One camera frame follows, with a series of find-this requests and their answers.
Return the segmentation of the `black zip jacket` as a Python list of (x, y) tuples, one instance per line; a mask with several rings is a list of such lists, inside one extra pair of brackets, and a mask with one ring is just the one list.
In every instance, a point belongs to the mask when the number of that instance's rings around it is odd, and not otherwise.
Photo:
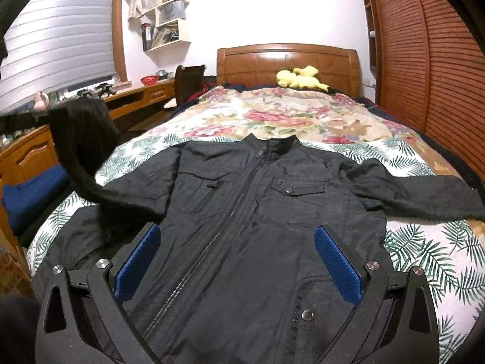
[(98, 100), (48, 113), (61, 165), (85, 206), (59, 226), (38, 266), (82, 270), (152, 222), (162, 233), (126, 306), (167, 363), (310, 363), (351, 311), (317, 255), (330, 227), (387, 270), (423, 268), (436, 306), (440, 362), (484, 312), (484, 251), (465, 225), (479, 191), (421, 171), (401, 140), (308, 147), (297, 137), (184, 140), (139, 164), (113, 157), (118, 134)]

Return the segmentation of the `floral and fern bedspread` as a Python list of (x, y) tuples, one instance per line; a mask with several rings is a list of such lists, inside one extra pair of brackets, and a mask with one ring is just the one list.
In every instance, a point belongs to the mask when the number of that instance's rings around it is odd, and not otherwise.
[[(423, 134), (396, 123), (367, 100), (342, 94), (221, 86), (186, 104), (167, 123), (119, 146), (96, 180), (119, 178), (167, 147), (188, 141), (234, 142), (295, 135), (305, 145), (356, 162), (374, 158), (395, 176), (455, 175), (472, 187), (481, 182), (453, 154)], [(484, 313), (484, 225), (457, 220), (438, 224), (389, 219), (385, 248), (397, 270), (423, 267), (438, 322), (440, 360), (450, 363), (471, 340)]]

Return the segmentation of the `folded navy blue garment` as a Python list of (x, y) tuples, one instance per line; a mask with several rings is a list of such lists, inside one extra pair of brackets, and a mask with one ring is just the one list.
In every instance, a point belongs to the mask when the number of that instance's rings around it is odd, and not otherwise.
[(5, 185), (1, 202), (14, 235), (23, 235), (50, 205), (68, 195), (70, 183), (65, 169), (58, 163), (24, 183)]

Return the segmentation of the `long wooden desk cabinet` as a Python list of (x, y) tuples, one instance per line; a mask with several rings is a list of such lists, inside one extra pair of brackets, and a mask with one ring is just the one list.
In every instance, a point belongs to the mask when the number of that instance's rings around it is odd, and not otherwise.
[(74, 182), (93, 179), (119, 143), (116, 121), (161, 109), (174, 96), (171, 79), (103, 99), (86, 95), (51, 109), (2, 115), (2, 135), (32, 132), (1, 151), (1, 196), (59, 163)]

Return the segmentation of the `red bowl on desk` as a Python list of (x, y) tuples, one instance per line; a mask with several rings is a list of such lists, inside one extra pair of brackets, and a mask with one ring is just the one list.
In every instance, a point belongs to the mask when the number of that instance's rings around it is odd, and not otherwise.
[(154, 86), (158, 83), (159, 77), (158, 76), (144, 76), (141, 78), (141, 83), (144, 86)]

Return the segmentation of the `pink thermos jug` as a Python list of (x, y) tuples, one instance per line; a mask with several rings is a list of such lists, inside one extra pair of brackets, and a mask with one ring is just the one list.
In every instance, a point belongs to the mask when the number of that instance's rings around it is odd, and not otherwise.
[(49, 97), (44, 92), (40, 91), (34, 96), (34, 110), (42, 111), (49, 107)]

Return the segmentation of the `dark wooden chair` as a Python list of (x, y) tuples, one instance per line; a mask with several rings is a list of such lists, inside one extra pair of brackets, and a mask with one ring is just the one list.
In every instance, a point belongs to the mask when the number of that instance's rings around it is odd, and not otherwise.
[(183, 66), (180, 65), (175, 71), (173, 84), (168, 89), (168, 99), (175, 99), (175, 106), (181, 107), (195, 93), (203, 89), (203, 77), (205, 65)]

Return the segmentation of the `yellow plush toy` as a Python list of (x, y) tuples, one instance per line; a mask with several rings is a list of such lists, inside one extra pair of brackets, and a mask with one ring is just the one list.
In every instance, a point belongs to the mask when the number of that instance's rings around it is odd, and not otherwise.
[(322, 90), (324, 92), (329, 91), (329, 86), (322, 84), (316, 75), (319, 70), (313, 66), (307, 66), (305, 68), (295, 68), (292, 71), (282, 70), (276, 74), (277, 85), (283, 88), (291, 89), (313, 89)]

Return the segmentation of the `wooden bed headboard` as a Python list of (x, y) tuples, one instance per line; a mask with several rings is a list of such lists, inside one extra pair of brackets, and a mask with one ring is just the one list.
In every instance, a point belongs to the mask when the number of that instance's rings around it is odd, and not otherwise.
[(362, 74), (357, 52), (316, 44), (253, 44), (219, 49), (216, 79), (220, 85), (274, 85), (279, 71), (307, 66), (318, 69), (318, 79), (329, 87), (351, 98), (361, 95)]

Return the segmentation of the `louvered wooden wardrobe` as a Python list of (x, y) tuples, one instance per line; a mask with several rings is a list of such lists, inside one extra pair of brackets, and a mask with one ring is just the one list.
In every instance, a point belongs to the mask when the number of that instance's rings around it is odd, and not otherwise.
[(365, 0), (376, 100), (484, 176), (484, 55), (447, 0)]

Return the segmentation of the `grey window roller blind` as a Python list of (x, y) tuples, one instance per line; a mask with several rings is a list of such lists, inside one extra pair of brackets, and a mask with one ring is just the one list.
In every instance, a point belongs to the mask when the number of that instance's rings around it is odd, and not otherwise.
[(113, 0), (30, 0), (4, 36), (1, 109), (114, 76)]

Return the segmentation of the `white wall shelf unit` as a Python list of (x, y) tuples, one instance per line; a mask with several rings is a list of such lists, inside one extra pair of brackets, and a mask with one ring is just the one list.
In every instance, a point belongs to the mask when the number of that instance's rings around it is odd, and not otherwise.
[(190, 44), (188, 0), (141, 0), (143, 50), (153, 52), (176, 44)]

